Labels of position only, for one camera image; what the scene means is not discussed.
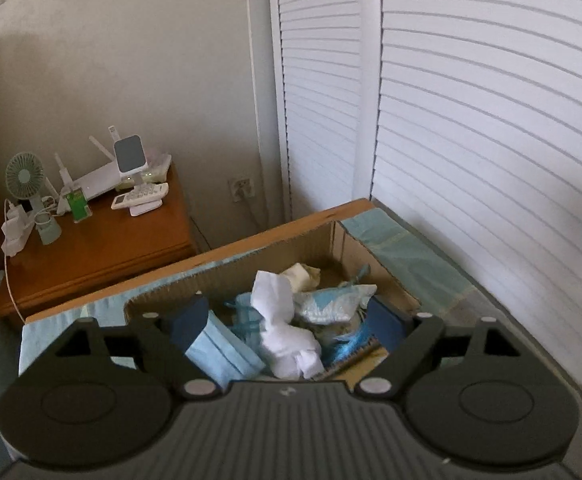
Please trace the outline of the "cream printed drawstring pouch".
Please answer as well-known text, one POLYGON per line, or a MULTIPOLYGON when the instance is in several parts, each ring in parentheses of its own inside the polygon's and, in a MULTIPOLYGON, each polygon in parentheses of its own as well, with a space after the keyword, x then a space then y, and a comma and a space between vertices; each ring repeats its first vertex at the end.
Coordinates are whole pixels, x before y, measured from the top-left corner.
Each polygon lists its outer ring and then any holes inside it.
POLYGON ((295 318, 323 348, 344 344, 361 328, 377 290, 376 285, 357 284, 297 292, 293 295, 295 318))

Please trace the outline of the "green small bottle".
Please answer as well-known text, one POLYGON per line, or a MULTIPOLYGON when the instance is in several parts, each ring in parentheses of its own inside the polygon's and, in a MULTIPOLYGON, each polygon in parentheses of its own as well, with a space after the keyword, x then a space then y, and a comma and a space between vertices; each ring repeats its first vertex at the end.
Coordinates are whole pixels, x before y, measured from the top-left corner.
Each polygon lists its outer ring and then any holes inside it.
POLYGON ((88 200, 81 188, 73 188, 65 194, 70 212, 75 223, 82 222, 92 216, 88 200))

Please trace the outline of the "white cordless phone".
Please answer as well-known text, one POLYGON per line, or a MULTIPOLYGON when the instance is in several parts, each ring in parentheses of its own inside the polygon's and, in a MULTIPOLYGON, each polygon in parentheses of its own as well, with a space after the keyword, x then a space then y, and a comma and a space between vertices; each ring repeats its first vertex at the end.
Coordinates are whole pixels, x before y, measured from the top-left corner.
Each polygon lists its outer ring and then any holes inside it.
POLYGON ((116 196, 111 204, 111 209, 127 209, 131 217, 139 217, 160 208, 167 194, 169 194, 167 183, 145 183, 135 186, 127 193, 116 196))

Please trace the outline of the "light blue towel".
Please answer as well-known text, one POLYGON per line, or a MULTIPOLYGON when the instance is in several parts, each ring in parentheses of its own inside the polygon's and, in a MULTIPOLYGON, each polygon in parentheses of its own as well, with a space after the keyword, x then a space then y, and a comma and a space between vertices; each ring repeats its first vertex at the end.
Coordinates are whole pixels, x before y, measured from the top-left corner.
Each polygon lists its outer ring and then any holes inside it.
POLYGON ((470 325, 484 311, 477 289, 442 252, 381 209, 347 219, 323 211, 33 315, 22 331, 18 368, 26 370, 78 318, 122 325, 129 301, 160 288, 185 297, 202 290, 221 302, 250 289, 257 271, 280 272, 296 262, 341 276, 369 264, 379 292, 456 325, 470 325))

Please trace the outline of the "white tissue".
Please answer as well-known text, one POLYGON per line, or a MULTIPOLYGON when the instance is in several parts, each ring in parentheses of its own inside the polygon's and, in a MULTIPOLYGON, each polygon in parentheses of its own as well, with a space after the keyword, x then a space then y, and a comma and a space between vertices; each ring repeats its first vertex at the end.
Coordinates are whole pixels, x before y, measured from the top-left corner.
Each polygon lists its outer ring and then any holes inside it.
POLYGON ((293 291, 285 276, 257 272, 251 307, 262 317, 261 348, 271 374, 282 380, 299 380, 312 379, 325 370, 314 334, 292 325, 293 291))

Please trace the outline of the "small green desk fan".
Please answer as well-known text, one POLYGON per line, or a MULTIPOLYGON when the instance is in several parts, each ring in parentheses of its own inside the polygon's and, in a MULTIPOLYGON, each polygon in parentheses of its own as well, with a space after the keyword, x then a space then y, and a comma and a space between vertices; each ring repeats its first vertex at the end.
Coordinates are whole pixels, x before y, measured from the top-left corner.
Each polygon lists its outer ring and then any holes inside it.
POLYGON ((46 185, 44 165, 31 152, 15 154, 6 165, 6 188, 17 200, 26 200, 30 211, 26 214, 24 226, 35 228, 41 244, 53 244, 62 234, 53 208, 42 200, 42 188, 46 185))

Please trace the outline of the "wall socket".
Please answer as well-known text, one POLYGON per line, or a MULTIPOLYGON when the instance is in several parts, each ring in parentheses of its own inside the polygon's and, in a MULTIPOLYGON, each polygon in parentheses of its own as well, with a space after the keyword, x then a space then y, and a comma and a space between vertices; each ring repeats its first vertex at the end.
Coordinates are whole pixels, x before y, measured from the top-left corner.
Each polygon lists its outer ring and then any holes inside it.
POLYGON ((233 203, 251 200, 255 197, 254 182, 251 177, 236 177, 228 181, 229 193, 233 203))

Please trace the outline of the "brown cardboard box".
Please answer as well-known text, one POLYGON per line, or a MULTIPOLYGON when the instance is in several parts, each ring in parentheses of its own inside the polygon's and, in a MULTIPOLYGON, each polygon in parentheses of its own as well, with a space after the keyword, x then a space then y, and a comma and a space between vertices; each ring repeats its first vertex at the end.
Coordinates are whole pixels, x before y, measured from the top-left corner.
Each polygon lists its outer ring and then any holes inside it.
POLYGON ((221 387, 271 378, 320 380, 378 347, 373 297, 387 300, 380 325, 418 300, 340 222, 142 292, 126 321, 155 318, 187 359, 221 387))

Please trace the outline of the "light blue face mask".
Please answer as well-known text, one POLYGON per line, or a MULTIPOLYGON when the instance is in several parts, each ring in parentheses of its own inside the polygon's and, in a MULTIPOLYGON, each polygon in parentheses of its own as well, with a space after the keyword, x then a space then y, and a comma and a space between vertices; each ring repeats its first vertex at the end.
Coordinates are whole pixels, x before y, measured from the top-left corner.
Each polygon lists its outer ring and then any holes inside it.
POLYGON ((264 361, 219 318, 209 312, 201 333, 185 356, 221 389, 232 382, 256 378, 265 370, 264 361))

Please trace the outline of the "white power strip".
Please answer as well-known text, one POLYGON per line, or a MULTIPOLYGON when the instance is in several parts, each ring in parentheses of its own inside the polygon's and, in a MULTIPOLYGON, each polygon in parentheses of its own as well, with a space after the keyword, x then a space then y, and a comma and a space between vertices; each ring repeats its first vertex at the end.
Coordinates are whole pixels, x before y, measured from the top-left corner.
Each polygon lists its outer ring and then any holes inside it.
POLYGON ((22 205, 15 206, 10 200, 4 201, 3 213, 1 231, 4 241, 1 249, 8 258, 12 258, 24 249, 34 227, 34 220, 33 215, 25 211, 22 205))

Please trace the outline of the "white wifi router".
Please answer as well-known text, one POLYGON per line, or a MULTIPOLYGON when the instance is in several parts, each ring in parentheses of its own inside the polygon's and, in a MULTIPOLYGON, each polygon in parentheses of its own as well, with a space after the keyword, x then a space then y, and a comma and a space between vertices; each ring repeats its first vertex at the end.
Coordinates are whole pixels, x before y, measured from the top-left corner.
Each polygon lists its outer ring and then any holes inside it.
POLYGON ((94 136, 90 136, 89 140, 108 159, 108 162, 78 179, 73 179, 70 176, 60 155, 58 153, 54 154, 63 182, 60 197, 58 198, 58 208, 56 208, 56 213, 60 216, 70 211, 70 205, 66 198, 68 192, 76 191, 80 188, 85 199, 91 200, 92 198, 114 190, 120 184, 120 173, 118 172, 116 158, 113 153, 105 148, 94 136))

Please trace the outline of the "white louvered closet door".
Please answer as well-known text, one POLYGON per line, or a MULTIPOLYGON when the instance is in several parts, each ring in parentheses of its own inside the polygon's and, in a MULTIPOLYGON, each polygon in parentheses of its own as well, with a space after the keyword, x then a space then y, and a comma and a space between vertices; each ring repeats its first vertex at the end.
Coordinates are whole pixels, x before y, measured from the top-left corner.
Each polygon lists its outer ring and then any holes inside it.
POLYGON ((285 213, 444 250, 582 388, 582 0, 270 0, 285 213))

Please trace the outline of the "wooden nightstand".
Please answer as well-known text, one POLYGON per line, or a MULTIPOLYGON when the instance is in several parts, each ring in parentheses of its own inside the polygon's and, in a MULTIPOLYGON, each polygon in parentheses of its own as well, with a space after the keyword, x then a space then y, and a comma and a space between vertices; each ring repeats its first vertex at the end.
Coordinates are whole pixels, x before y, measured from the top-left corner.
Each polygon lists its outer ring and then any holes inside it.
POLYGON ((65 301, 167 266, 197 253, 177 170, 167 176, 163 205, 133 217, 113 210, 113 195, 90 203, 92 216, 58 220, 62 234, 44 246, 34 233, 8 260, 0 285, 0 318, 20 326, 22 318, 65 301))

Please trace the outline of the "plain cream cloth pouch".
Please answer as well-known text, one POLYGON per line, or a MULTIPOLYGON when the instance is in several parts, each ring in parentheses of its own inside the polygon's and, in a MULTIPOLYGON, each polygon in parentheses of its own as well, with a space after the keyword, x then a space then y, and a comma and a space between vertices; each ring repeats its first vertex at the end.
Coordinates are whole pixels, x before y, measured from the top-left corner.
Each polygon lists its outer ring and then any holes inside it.
POLYGON ((320 283, 320 270, 305 263, 294 263, 293 266, 284 270, 281 276, 290 282, 293 294, 312 292, 318 288, 320 283))

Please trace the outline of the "white phone stand screen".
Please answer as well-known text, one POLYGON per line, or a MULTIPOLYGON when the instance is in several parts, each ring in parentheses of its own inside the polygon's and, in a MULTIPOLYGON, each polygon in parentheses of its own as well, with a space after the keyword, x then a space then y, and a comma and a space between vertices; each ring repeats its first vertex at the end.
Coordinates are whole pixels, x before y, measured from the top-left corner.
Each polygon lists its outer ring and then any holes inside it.
POLYGON ((141 174, 149 168, 140 136, 121 136, 115 126, 108 127, 113 140, 113 150, 118 173, 122 179, 131 178, 134 185, 142 183, 141 174))

